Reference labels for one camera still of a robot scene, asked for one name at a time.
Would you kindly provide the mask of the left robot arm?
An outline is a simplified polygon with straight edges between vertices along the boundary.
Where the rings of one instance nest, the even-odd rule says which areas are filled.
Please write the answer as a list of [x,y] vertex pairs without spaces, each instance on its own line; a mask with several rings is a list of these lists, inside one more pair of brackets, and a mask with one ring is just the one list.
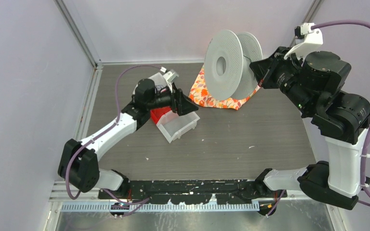
[[198,105],[181,89],[164,87],[160,92],[152,79],[142,79],[130,103],[108,125],[81,141],[68,140],[58,168],[58,175],[66,182],[68,196],[77,199],[78,194],[73,195],[70,188],[74,186],[78,193],[100,188],[110,190],[117,199],[125,198],[129,187],[123,183],[124,176],[115,170],[100,169],[98,161],[111,147],[141,128],[151,118],[151,110],[165,107],[179,116],[198,110]]

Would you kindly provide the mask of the white perforated spool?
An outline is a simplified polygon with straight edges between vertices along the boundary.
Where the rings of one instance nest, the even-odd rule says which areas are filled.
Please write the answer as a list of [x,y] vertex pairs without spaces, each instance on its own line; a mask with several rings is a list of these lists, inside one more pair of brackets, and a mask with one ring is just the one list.
[[210,41],[204,60],[208,92],[219,101],[249,97],[257,80],[249,65],[263,59],[258,39],[249,32],[218,32]]

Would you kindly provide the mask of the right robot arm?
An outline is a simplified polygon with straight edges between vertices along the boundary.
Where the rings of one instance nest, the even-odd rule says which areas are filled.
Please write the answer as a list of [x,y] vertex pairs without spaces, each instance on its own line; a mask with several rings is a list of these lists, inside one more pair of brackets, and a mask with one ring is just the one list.
[[361,152],[370,127],[370,103],[342,86],[351,65],[330,51],[313,51],[305,58],[286,58],[279,47],[268,58],[250,63],[264,89],[279,89],[310,118],[328,146],[328,161],[300,169],[265,169],[256,192],[269,197],[277,190],[300,190],[318,202],[352,210],[361,190]]

